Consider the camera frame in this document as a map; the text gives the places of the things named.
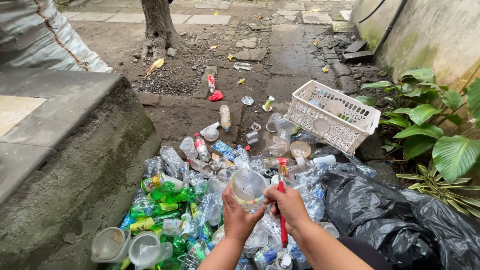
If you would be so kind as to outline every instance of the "tree trunk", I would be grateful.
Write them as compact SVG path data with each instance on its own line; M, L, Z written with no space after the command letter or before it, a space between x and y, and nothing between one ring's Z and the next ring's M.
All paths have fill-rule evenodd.
M153 54L153 60L163 58L166 49L185 48L183 39L173 27L168 0L141 0L145 14L145 44L142 60Z

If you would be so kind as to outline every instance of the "hand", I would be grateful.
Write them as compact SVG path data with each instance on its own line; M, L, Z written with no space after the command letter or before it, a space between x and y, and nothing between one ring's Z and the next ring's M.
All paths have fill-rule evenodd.
M247 213L232 196L230 185L222 193L225 238L235 239L245 245L255 224L264 216L266 206L254 214Z
M264 204L272 203L270 211L276 218L280 218L277 212L275 202L280 208L282 216L285 218L287 233L294 235L302 225L312 222L308 215L305 204L300 193L293 188L284 186L284 193L277 190L278 185L274 185L264 190Z

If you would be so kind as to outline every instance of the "red handle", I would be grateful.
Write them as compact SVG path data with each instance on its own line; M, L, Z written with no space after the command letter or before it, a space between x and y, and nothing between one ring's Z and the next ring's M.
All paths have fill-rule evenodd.
M278 191L284 192L283 189L283 181L278 181ZM281 239L282 239L282 247L287 248L288 245L288 237L287 237L287 228L285 226L285 219L282 215L280 215L280 231L281 231Z

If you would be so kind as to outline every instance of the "pile of plastic waste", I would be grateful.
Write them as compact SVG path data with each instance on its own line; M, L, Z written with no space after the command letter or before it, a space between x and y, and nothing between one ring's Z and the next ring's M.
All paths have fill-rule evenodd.
M220 114L222 128L228 131L228 107L222 106ZM158 156L145 161L146 172L122 225L96 236L92 260L111 263L108 269L125 269L130 263L140 270L198 268L224 237L221 194L228 184L240 205L254 212L263 205L263 190L281 180L300 192L311 219L338 237L331 223L320 222L325 209L323 175L345 171L372 177L375 170L356 157L347 156L349 163L336 162L334 155L341 152L332 146L312 152L310 145L318 138L277 114L269 127L277 135L265 156L249 155L250 146L231 148L218 140L220 123L184 138L180 150L188 160L173 147L162 146ZM211 148L202 136L214 142ZM284 157L288 151L294 159ZM306 260L291 236L287 248L282 248L280 222L267 208L236 269L292 269L293 259Z

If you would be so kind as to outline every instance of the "green plant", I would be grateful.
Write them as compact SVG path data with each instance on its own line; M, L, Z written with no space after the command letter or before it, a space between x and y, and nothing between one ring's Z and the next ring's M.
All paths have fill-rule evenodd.
M436 85L432 69L416 67L398 77L398 85L380 81L363 84L361 88L367 87L384 88L384 92L396 91L395 98L384 98L392 104L393 110L384 112L386 119L381 119L379 123L394 126L399 130L393 136L399 147L386 144L386 150L403 148L404 157L411 159L432 149L433 164L449 184L467 173L479 161L480 141L468 138L478 133L480 128L479 78L476 78L470 87L464 87L457 92L448 86ZM465 105L469 107L468 121L463 121L456 114L458 109ZM457 126L449 135L445 135L438 127L444 121L450 121ZM469 125L466 131L452 136L465 124Z
M457 178L452 182L442 180L443 176L437 173L437 169L430 161L428 168L417 165L420 174L397 174L397 177L423 181L409 187L423 194L434 197L445 204L451 205L458 211L469 215L469 213L480 218L480 212L474 207L480 207L480 201L461 196L452 192L452 190L480 190L480 186L467 185L471 178Z

